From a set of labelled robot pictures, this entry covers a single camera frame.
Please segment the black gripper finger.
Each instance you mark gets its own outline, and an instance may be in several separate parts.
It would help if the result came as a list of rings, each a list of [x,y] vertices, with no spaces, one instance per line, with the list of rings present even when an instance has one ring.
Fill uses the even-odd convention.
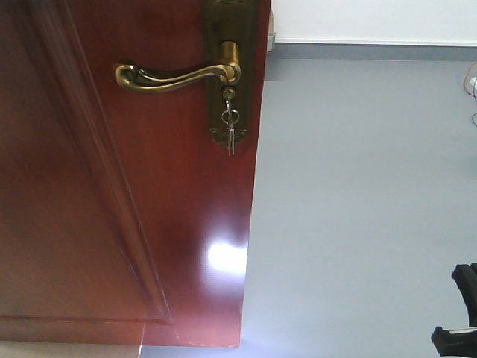
[[[436,327],[431,340],[441,357],[476,357],[476,328],[445,330]]]
[[[476,263],[458,264],[452,273],[452,279],[458,286],[469,319],[469,326],[476,326]]]

